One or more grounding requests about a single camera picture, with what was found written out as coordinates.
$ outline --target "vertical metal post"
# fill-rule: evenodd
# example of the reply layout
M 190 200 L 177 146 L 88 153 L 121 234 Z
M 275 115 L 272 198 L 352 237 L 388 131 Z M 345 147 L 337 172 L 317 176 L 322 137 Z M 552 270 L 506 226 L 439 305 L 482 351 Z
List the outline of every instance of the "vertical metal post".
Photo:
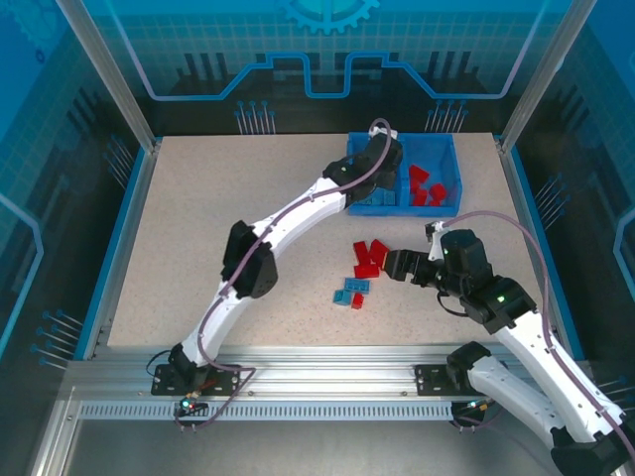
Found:
M 81 0 L 56 1 L 137 141 L 151 154 L 155 136 L 86 7 Z
M 565 60 L 577 34 L 584 26 L 597 0 L 571 0 L 571 6 L 558 27 L 545 55 L 523 92 L 516 109 L 500 137 L 503 152 L 510 151 L 529 122 L 538 103 Z

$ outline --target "small blue cube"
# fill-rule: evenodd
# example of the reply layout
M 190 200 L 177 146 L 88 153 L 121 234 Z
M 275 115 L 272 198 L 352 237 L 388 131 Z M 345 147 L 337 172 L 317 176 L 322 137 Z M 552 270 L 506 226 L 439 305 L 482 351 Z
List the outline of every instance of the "small blue cube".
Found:
M 370 293 L 370 281 L 346 278 L 344 279 L 344 289 L 352 293 L 367 295 Z
M 381 205 L 384 202 L 384 194 L 383 193 L 373 193 L 370 195 L 370 204 L 371 205 Z
M 384 190 L 384 205 L 395 205 L 395 192 Z
M 338 305 L 350 305 L 352 299 L 352 294 L 347 290 L 337 290 L 333 296 L 333 302 Z

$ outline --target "cable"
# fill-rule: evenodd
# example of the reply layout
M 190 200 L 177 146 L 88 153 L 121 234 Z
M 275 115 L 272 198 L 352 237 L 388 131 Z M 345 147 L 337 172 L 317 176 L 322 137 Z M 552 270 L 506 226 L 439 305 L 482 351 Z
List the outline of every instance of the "cable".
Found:
M 503 407 L 501 407 L 500 405 L 497 405 L 496 402 L 493 402 L 491 404 L 487 404 L 487 408 L 491 409 L 493 408 L 493 406 L 496 406 L 496 412 L 494 413 L 494 416 L 492 418 L 490 418 L 488 421 L 479 421 L 479 425 L 478 426 L 472 426 L 472 428 L 474 429 L 479 429 L 479 428 L 486 428 L 488 426 L 490 426 L 491 424 L 495 423 L 503 414 L 503 411 L 505 409 L 503 409 Z M 457 418 L 461 417 L 468 417 L 470 414 L 474 414 L 476 412 L 484 412 L 484 410 L 481 410 L 479 406 L 474 407 L 474 408 L 465 408 L 465 409 L 461 409 L 461 410 L 467 410 L 466 413 L 463 414 L 456 414 L 455 412 L 452 412 L 454 414 L 454 420 L 456 420 Z
M 234 372 L 236 370 L 249 371 L 249 375 L 245 378 L 245 380 L 242 381 L 242 383 L 239 386 L 236 387 L 236 390 L 231 394 L 231 396 L 229 396 L 229 399 L 227 399 L 227 401 L 225 401 L 225 403 L 220 407 L 220 409 L 218 409 L 218 411 L 214 415 L 212 415 L 209 419 L 207 419 L 205 422 L 200 423 L 197 427 L 207 426 L 208 424 L 211 424 L 212 422 L 214 422 L 218 417 L 220 417 L 220 414 L 225 410 L 225 408 L 227 408 L 227 406 L 238 395 L 240 390 L 247 384 L 247 382 L 249 382 L 251 380 L 253 375 L 256 373 L 256 368 L 255 367 L 239 367 L 239 366 L 229 367 L 229 366 L 223 366 L 221 364 L 217 364 L 214 360 L 212 360 L 207 355 L 207 353 L 205 352 L 205 349 L 204 349 L 204 347 L 202 345 L 202 338 L 204 336 L 203 332 L 205 330 L 205 326 L 209 322 L 209 320 L 210 320 L 211 316 L 213 315 L 214 311 L 220 306 L 220 304 L 229 295 L 229 290 L 231 289 L 233 284 L 236 282 L 236 280 L 238 279 L 238 277 L 240 276 L 242 271 L 245 269 L 245 266 L 247 266 L 247 263 L 249 262 L 249 259 L 251 258 L 251 256 L 256 252 L 256 250 L 258 249 L 260 244 L 265 240 L 265 238 L 267 238 L 269 233 L 272 232 L 273 228 L 278 223 L 280 223 L 280 221 L 285 216 L 287 216 L 289 213 L 294 211 L 296 208 L 304 205 L 305 203 L 313 201 L 316 198 L 320 198 L 320 197 L 329 195 L 331 193 L 343 192 L 343 191 L 349 190 L 351 188 L 354 188 L 355 186 L 358 186 L 360 183 L 362 183 L 365 180 L 367 180 L 368 178 L 370 178 L 373 174 L 375 174 L 375 172 L 377 172 L 379 170 L 379 168 L 381 167 L 383 162 L 386 160 L 386 157 L 388 156 L 388 151 L 390 150 L 390 145 L 392 143 L 392 129 L 391 129 L 390 124 L 388 123 L 388 121 L 386 119 L 378 118 L 378 119 L 375 119 L 372 122 L 372 124 L 370 125 L 369 130 L 372 130 L 378 124 L 384 124 L 384 126 L 386 126 L 386 144 L 384 145 L 384 149 L 382 150 L 381 155 L 379 156 L 379 159 L 377 160 L 375 165 L 366 174 L 362 175 L 359 178 L 356 178 L 351 183 L 347 183 L 346 185 L 341 185 L 341 186 L 335 186 L 335 187 L 330 188 L 328 190 L 320 191 L 318 193 L 315 193 L 313 196 L 306 196 L 306 197 L 302 198 L 301 200 L 298 200 L 297 202 L 290 204 L 287 208 L 283 209 L 278 214 L 278 216 L 276 216 L 276 218 L 273 219 L 273 221 L 269 224 L 269 226 L 267 226 L 267 228 L 265 228 L 265 230 L 261 233 L 261 235 L 258 237 L 258 239 L 254 242 L 254 244 L 251 245 L 251 248 L 249 248 L 249 250 L 247 250 L 247 253 L 245 253 L 245 256 L 242 258 L 242 260 L 240 261 L 240 263 L 236 267 L 236 270 L 233 272 L 231 277 L 227 280 L 227 283 L 225 284 L 225 286 L 223 286 L 222 289 L 220 290 L 219 298 L 214 302 L 214 304 L 212 304 L 209 307 L 209 309 L 205 313 L 205 316 L 203 317 L 202 321 L 200 322 L 200 326 L 198 327 L 198 336 L 197 336 L 197 339 L 196 339 L 196 346 L 198 348 L 198 352 L 200 353 L 201 357 L 205 360 L 205 362 L 207 362 L 209 365 L 211 365 L 212 367 L 214 367 L 216 369 L 229 370 L 231 372 Z M 177 416 L 175 417 L 175 423 L 178 426 L 180 426 L 182 430 L 185 428 L 179 422 L 179 419 L 178 419 Z
M 575 373 L 567 366 L 563 358 L 560 356 L 556 348 L 554 347 L 554 341 L 552 339 L 551 334 L 551 323 L 549 319 L 549 270 L 547 269 L 547 262 L 545 261 L 545 255 L 543 255 L 540 246 L 536 239 L 532 236 L 527 228 L 521 225 L 518 221 L 513 218 L 505 215 L 504 213 L 499 213 L 497 211 L 490 210 L 480 210 L 480 211 L 470 211 L 469 213 L 465 213 L 464 215 L 458 216 L 457 218 L 453 218 L 444 223 L 444 228 L 448 228 L 452 226 L 454 223 L 458 223 L 459 221 L 465 220 L 467 218 L 471 218 L 473 216 L 493 216 L 496 218 L 500 218 L 518 228 L 525 238 L 531 243 L 532 247 L 538 254 L 538 258 L 540 260 L 541 267 L 543 269 L 543 312 L 542 312 L 542 324 L 543 324 L 543 334 L 545 334 L 545 343 L 547 344 L 547 348 L 550 349 L 551 355 L 554 357 L 554 360 L 560 368 L 565 372 L 567 377 L 573 382 L 573 384 L 577 387 L 578 390 L 584 395 L 584 397 L 591 403 L 591 405 L 597 410 L 597 412 L 602 415 L 608 424 L 613 428 L 615 434 L 619 436 L 619 439 L 624 444 L 624 447 L 628 451 L 629 457 L 635 463 L 635 447 L 628 440 L 628 437 L 624 433 L 624 430 L 620 428 L 617 421 L 613 419 L 613 417 L 606 411 L 604 406 L 595 398 L 595 396 L 584 386 L 584 384 L 579 380 L 579 378 L 575 375 Z
M 445 312 L 455 315 L 456 317 L 468 317 L 467 312 L 459 312 L 457 310 L 452 310 L 445 307 L 444 303 L 441 301 L 441 298 L 448 298 L 448 297 L 449 297 L 448 293 L 444 293 L 442 291 L 437 292 L 437 302 L 445 310 Z
M 477 419 L 470 418 L 469 416 L 458 416 L 457 419 L 462 419 L 463 421 L 467 421 L 469 423 L 472 423 L 474 425 L 472 427 L 472 428 L 474 428 L 474 430 L 489 429 L 490 431 L 494 431 L 495 433 L 498 433 L 498 434 L 504 436 L 507 439 L 511 439 L 520 448 L 522 448 L 529 456 L 531 456 L 531 458 L 534 461 L 536 461 L 536 463 L 538 463 L 545 470 L 545 472 L 547 474 L 551 474 L 553 476 L 556 476 L 556 473 L 554 473 L 549 466 L 547 466 L 543 461 L 541 461 L 541 459 L 538 457 L 538 455 L 534 451 L 532 451 L 532 449 L 529 446 L 527 446 L 525 443 L 523 443 L 520 439 L 518 439 L 516 436 L 514 436 L 509 431 L 505 431 L 504 429 L 497 428 L 496 426 L 492 425 L 494 420 L 496 418 L 499 418 L 502 414 L 503 414 L 502 411 L 499 412 L 498 414 L 496 414 L 495 417 L 493 417 L 490 421 L 488 421 L 486 423 L 481 423 Z M 454 425 L 455 427 L 459 428 L 459 429 L 462 428 L 462 426 L 459 423 L 457 423 L 456 421 L 451 421 L 450 423 L 452 425 Z
M 161 352 L 159 352 L 158 354 L 155 354 L 146 364 L 146 374 L 148 374 L 150 377 L 152 377 L 153 379 L 155 378 L 154 374 L 150 373 L 150 366 L 152 365 L 152 363 L 157 360 L 159 357 L 161 357 L 162 355 L 168 354 L 170 353 L 170 349 L 168 350 L 162 350 Z

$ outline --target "black mount bracket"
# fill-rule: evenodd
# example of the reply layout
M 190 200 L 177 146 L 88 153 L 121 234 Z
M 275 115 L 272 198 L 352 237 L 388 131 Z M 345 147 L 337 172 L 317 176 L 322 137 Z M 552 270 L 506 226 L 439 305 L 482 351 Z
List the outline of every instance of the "black mount bracket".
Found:
M 200 392 L 203 397 L 229 397 L 240 384 L 240 372 L 201 367 L 196 369 L 194 378 L 187 383 L 173 365 L 158 365 L 150 393 L 155 396 L 182 397 L 205 383 L 209 383 L 209 386 Z
M 419 397 L 480 397 L 462 381 L 454 381 L 446 365 L 416 365 L 415 382 Z

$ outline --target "blue border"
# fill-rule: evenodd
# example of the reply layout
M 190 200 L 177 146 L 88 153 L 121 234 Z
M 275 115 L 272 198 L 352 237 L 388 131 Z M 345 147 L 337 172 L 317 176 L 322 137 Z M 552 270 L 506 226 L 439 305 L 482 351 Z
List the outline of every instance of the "blue border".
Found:
M 88 313 L 86 314 L 86 319 L 83 323 L 81 334 L 79 335 L 79 341 L 77 342 L 77 347 L 75 348 L 75 353 L 72 357 L 73 360 L 83 360 L 82 356 L 86 350 L 86 347 L 88 346 L 90 334 L 92 332 L 93 326 L 95 325 L 97 310 L 99 309 L 99 304 L 101 303 L 101 300 L 103 298 L 103 290 L 106 286 L 108 275 L 110 274 L 110 268 L 112 267 L 112 261 L 115 256 L 115 251 L 117 250 L 119 242 L 121 241 L 121 230 L 123 229 L 123 224 L 126 221 L 126 216 L 128 216 L 132 194 L 134 193 L 134 190 L 137 186 L 139 172 L 141 171 L 141 167 L 145 163 L 145 161 L 146 152 L 143 150 L 143 148 L 140 148 L 139 153 L 137 154 L 137 160 L 135 161 L 135 165 L 132 169 L 132 174 L 130 175 L 130 180 L 128 180 L 126 193 L 123 195 L 123 201 L 121 202 L 121 206 L 119 207 L 117 221 L 115 221 L 115 227 L 112 230 L 112 235 L 110 236 L 110 242 L 108 243 L 106 256 L 104 257 L 103 264 L 101 265 L 101 271 L 99 272 L 99 278 L 97 278 L 95 291 L 92 294 L 90 306 L 88 307 Z
M 538 208 L 536 207 L 536 202 L 534 201 L 534 195 L 529 187 L 529 181 L 525 175 L 525 169 L 523 168 L 516 146 L 512 148 L 511 156 L 514 161 L 516 172 L 518 173 L 520 186 L 523 194 L 525 195 L 525 199 L 527 200 L 527 208 L 529 209 L 530 217 L 534 222 L 534 227 L 536 228 L 536 238 L 538 238 L 538 244 L 545 256 L 547 270 L 549 271 L 549 278 L 551 280 L 552 287 L 554 288 L 554 295 L 560 308 L 560 313 L 563 318 L 563 326 L 565 327 L 567 340 L 569 341 L 569 346 L 571 347 L 571 357 L 573 360 L 584 360 L 584 353 L 582 352 L 582 346 L 580 345 L 577 337 L 577 330 L 575 330 L 572 313 L 569 309 L 569 305 L 567 304 L 567 298 L 565 297 L 565 291 L 563 290 L 563 285 L 560 281 L 560 276 L 558 275 L 558 269 L 556 268 L 552 251 L 549 248 L 547 235 L 545 234 L 545 229 L 540 221 L 540 215 L 538 214 Z

